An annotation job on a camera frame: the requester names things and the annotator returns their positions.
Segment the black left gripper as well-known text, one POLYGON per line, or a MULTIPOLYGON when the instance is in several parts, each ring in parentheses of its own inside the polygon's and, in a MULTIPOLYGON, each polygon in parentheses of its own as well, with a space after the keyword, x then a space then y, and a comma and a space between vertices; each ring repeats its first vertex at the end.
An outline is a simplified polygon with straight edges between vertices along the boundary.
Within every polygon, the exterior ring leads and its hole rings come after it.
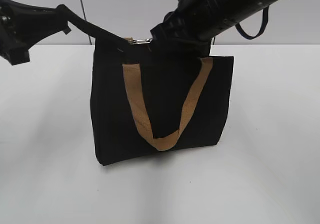
POLYGON ((71 32, 68 21, 55 8, 0 1, 0 55, 11 65, 29 62, 29 49, 41 40, 71 32))

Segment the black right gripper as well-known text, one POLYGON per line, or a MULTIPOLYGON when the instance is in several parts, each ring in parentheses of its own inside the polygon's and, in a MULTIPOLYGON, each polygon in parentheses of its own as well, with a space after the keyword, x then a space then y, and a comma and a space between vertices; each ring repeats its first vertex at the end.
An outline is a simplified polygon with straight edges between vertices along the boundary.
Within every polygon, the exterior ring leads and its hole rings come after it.
POLYGON ((150 30, 152 44, 156 45, 192 45, 204 46, 211 45, 212 38, 201 41, 187 27, 184 18, 179 12, 170 11, 163 19, 162 23, 157 24, 150 30))

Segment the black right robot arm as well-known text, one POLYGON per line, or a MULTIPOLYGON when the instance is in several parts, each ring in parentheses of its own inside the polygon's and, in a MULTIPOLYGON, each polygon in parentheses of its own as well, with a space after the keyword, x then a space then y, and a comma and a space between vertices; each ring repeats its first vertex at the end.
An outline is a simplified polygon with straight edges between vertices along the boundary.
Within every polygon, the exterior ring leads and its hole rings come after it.
POLYGON ((204 45, 256 12, 263 10, 267 15, 269 6, 278 0, 177 1, 177 8, 150 31, 153 45, 204 45))

